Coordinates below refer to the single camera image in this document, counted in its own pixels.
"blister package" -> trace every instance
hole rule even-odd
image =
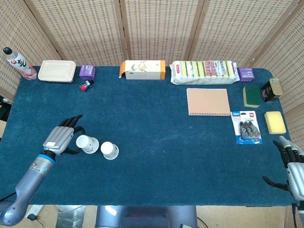
[[[262,144],[255,111],[233,111],[231,119],[237,144]]]

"tin can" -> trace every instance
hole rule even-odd
[[[277,97],[283,95],[280,80],[271,78],[262,88],[262,98],[265,102],[274,101]]]

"orange box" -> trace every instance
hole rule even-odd
[[[119,78],[126,79],[165,79],[165,60],[126,60],[120,65]]]

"notebook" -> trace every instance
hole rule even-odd
[[[227,89],[187,89],[189,115],[230,115]]]

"woven panel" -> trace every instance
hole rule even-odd
[[[32,0],[67,60],[120,65],[122,44],[112,0]]]
[[[292,141],[304,150],[304,115],[286,121]]]
[[[1,1],[0,46],[23,54],[31,65],[41,65],[43,59],[57,59],[37,27],[18,0]],[[13,100],[21,74],[0,58],[0,94]]]
[[[184,60],[198,0],[126,0],[132,59]]]
[[[210,0],[191,60],[233,60],[242,67],[292,0]]]
[[[254,67],[269,69],[282,81],[285,113],[304,102],[304,9],[293,18]]]

